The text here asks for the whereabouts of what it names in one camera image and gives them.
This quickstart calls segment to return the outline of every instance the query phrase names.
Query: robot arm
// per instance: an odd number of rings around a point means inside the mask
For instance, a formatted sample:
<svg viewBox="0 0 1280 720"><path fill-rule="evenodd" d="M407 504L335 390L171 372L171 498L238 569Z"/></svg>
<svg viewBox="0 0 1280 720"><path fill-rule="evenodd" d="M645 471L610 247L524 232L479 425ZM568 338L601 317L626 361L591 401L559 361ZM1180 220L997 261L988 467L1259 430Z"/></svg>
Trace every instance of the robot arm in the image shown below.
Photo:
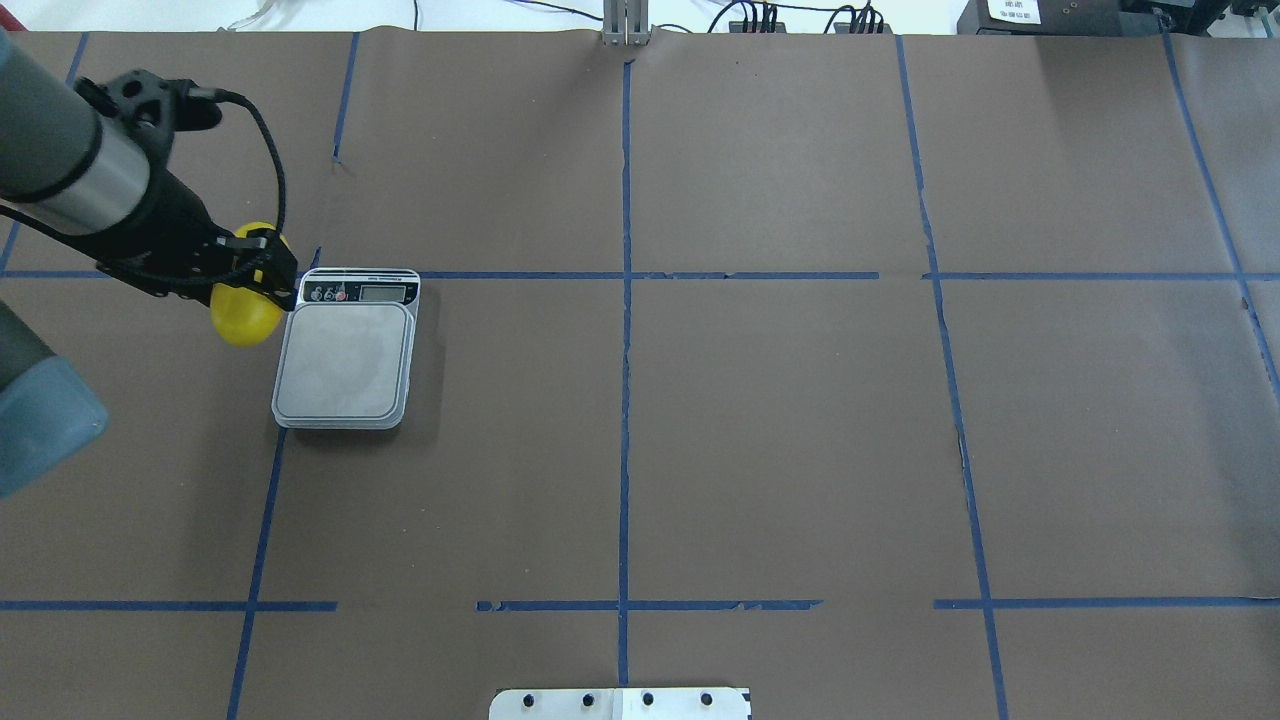
<svg viewBox="0 0 1280 720"><path fill-rule="evenodd" d="M276 170L275 224L248 237L218 225L166 168L174 133L212 128L220 102L253 115ZM145 70L102 86L82 78L72 91L0 31L0 215L145 292L211 305L215 327L237 345L264 340L294 306L297 260L280 234L284 172L261 114L234 92ZM237 336L243 342L219 324L220 306L252 323ZM70 364L0 302L0 497L105 424L106 410Z"/></svg>
<svg viewBox="0 0 1280 720"><path fill-rule="evenodd" d="M279 179L275 229L252 238L214 223L166 168L175 132L243 105L262 129ZM257 109L241 95L133 70L73 92L0 33L0 214L97 260L145 292L210 302L215 284L246 287L293 309L297 260L280 240L284 174Z"/></svg>

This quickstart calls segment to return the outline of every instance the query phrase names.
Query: yellow ball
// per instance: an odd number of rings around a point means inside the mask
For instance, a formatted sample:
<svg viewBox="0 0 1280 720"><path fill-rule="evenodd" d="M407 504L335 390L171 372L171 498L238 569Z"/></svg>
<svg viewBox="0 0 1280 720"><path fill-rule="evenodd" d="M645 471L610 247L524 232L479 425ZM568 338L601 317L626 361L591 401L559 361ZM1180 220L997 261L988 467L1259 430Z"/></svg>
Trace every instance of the yellow ball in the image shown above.
<svg viewBox="0 0 1280 720"><path fill-rule="evenodd" d="M270 227L273 225L269 223L250 223L237 229L236 237L248 237L250 231ZM253 277L261 279L262 272L255 272ZM219 283L209 297L209 316L214 322L214 329L228 343L252 347L275 332L284 311L252 290Z"/></svg>

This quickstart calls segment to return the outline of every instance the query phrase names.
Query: blue tape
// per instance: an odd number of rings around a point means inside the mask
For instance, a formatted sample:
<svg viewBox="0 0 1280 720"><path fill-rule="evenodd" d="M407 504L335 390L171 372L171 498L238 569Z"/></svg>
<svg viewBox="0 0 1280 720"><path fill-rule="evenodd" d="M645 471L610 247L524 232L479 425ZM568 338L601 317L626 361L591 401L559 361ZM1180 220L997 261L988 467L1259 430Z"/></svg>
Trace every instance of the blue tape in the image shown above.
<svg viewBox="0 0 1280 720"><path fill-rule="evenodd" d="M67 87L76 85L76 74L79 73L79 63L84 59L84 49L88 47L88 33L81 33L81 41L76 46L76 55L72 56L72 67L67 70Z"/></svg>
<svg viewBox="0 0 1280 720"><path fill-rule="evenodd" d="M360 49L360 33L351 33L351 50L347 53L347 78L342 81L342 101L338 102L338 123L333 128L333 161L342 164L338 154L342 151L342 131L347 127L347 102L351 101L351 82L356 77L356 51Z"/></svg>
<svg viewBox="0 0 1280 720"><path fill-rule="evenodd" d="M244 612L241 601L5 600L5 612Z"/></svg>
<svg viewBox="0 0 1280 720"><path fill-rule="evenodd" d="M641 281L878 281L879 273L806 273L806 272L777 272L777 273L716 273L716 272L645 272L635 273L635 279Z"/></svg>
<svg viewBox="0 0 1280 720"><path fill-rule="evenodd" d="M0 612L244 612L253 603L238 600L0 600ZM337 612L328 601L259 602L257 612Z"/></svg>
<svg viewBox="0 0 1280 720"><path fill-rule="evenodd" d="M1217 187L1213 184L1213 176L1208 172L1208 163L1204 161L1204 151L1201 149L1199 136L1196 133L1196 123L1192 122L1192 113L1187 105L1187 95L1183 94L1183 81L1178 74L1178 59L1174 56L1174 41L1165 33L1165 59L1169 61L1169 76L1174 81L1174 94L1178 96L1178 109L1181 111L1183 123L1187 126L1187 137L1192 143L1192 152L1196 155L1196 164L1201 170L1201 179L1204 181L1204 190L1208 192L1210 202L1213 205L1213 218L1217 228L1222 233L1222 242L1226 245L1226 254L1231 259L1231 269L1235 272L1240 287L1240 297L1247 306L1249 324L1253 325L1253 338L1258 343L1258 352L1262 355L1262 364L1267 372L1267 380L1271 383L1271 395L1280 402L1280 375L1276 374L1276 363L1271 356L1271 346L1267 343L1266 333L1262 332L1262 323L1258 320L1257 305L1249 292L1249 283L1244 279L1244 270L1240 266L1240 255L1235 250L1235 241L1231 238L1231 229L1226 225L1226 215L1222 213L1222 204L1219 201Z"/></svg>
<svg viewBox="0 0 1280 720"><path fill-rule="evenodd" d="M730 610L765 612L808 612L820 600L634 600L637 612L726 612Z"/></svg>
<svg viewBox="0 0 1280 720"><path fill-rule="evenodd" d="M557 272L557 270L419 270L428 281L621 281L622 273Z"/></svg>
<svg viewBox="0 0 1280 720"><path fill-rule="evenodd" d="M622 420L618 465L618 687L630 683L631 593L631 63L622 64Z"/></svg>
<svg viewBox="0 0 1280 720"><path fill-rule="evenodd" d="M731 610L764 612L808 612L820 600L628 600L631 612L724 612ZM612 600L502 600L480 601L476 612L613 612L621 603Z"/></svg>
<svg viewBox="0 0 1280 720"><path fill-rule="evenodd" d="M960 386L956 382L955 357L951 354L951 333L947 329L946 313L942 302L942 281L938 279L938 255L933 242L933 223L924 202L924 164L920 159L920 141L915 127L915 110L911 106L911 85L906 72L906 50L902 36L893 36L897 45L897 70L902 81L902 108L906 111L906 129L911 141L911 164L915 169L915 191L920 204L920 224L924 227L925 247L929 255L929 272L933 274L933 305L938 318L938 334L942 338L942 359L947 369L947 389L951 395L951 415L956 428L956 441L960 446L960 469L964 477L965 501L969 506L969 534L973 541L974 564L978 569L978 589L983 600L991 598L991 582L987 577L987 553L982 542L982 525L978 520L978 496L973 487L973 469L969 457L969 441L964 427L964 410L960 406ZM996 635L996 614L983 609L983 621L987 629L987 653L991 659L991 678L996 692L996 711L1000 720L1009 720L1009 702L1005 694L1005 671L1000 659L1000 641Z"/></svg>
<svg viewBox="0 0 1280 720"><path fill-rule="evenodd" d="M5 266L9 265L9 258L13 256L13 249L18 245L18 231L22 225L14 220L13 227L9 228L9 237L4 241L4 250L0 250L0 277L5 275Z"/></svg>
<svg viewBox="0 0 1280 720"><path fill-rule="evenodd" d="M236 653L236 674L232 676L232 693L227 703L227 720L236 720L239 712L241 691L244 688L244 671L248 667L248 648L253 642L253 616L257 596L262 588L262 568L266 565L266 544L271 537L271 519L275 515L275 495L280 487L280 468L284 464L284 441L289 432L276 428L275 456L271 460L271 480L266 487L266 503L262 507L262 525L257 533L257 551L253 555L253 574L248 583L248 603L244 610L244 625L241 628L239 652Z"/></svg>
<svg viewBox="0 0 1280 720"><path fill-rule="evenodd" d="M1096 610L1115 607L1266 607L1280 610L1280 597L1000 597L982 601L934 600L934 610Z"/></svg>
<svg viewBox="0 0 1280 720"><path fill-rule="evenodd" d="M920 279L932 281L1115 281L1115 282L1224 282L1235 281L1235 273L925 273ZM1280 273L1258 273L1257 279L1280 279Z"/></svg>
<svg viewBox="0 0 1280 720"><path fill-rule="evenodd" d="M612 600L503 600L497 605L488 601L476 603L476 612L600 612L616 611Z"/></svg>
<svg viewBox="0 0 1280 720"><path fill-rule="evenodd" d="M4 270L0 273L0 277L101 281L108 279L110 275L97 270Z"/></svg>
<svg viewBox="0 0 1280 720"><path fill-rule="evenodd" d="M337 612L338 603L330 601L269 601L253 603L255 612Z"/></svg>

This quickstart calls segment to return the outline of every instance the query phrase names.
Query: digital scale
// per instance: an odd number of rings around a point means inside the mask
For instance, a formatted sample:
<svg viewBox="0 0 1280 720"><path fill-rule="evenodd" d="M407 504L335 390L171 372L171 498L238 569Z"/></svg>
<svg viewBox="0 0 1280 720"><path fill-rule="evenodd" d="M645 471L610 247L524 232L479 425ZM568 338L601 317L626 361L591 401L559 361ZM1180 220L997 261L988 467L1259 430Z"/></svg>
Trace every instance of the digital scale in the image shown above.
<svg viewBox="0 0 1280 720"><path fill-rule="evenodd" d="M421 279L315 268L284 325L271 413L283 428L385 430L404 416Z"/></svg>

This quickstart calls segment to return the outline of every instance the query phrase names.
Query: metal bracket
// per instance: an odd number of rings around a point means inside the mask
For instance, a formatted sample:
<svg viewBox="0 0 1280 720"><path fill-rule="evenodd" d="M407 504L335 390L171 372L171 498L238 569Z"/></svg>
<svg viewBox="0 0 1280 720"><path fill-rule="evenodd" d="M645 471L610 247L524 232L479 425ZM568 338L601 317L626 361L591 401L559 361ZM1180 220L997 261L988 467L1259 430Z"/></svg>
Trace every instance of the metal bracket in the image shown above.
<svg viewBox="0 0 1280 720"><path fill-rule="evenodd" d="M503 691L489 720L750 720L745 688L579 688Z"/></svg>
<svg viewBox="0 0 1280 720"><path fill-rule="evenodd" d="M604 0L605 45L649 45L649 0Z"/></svg>

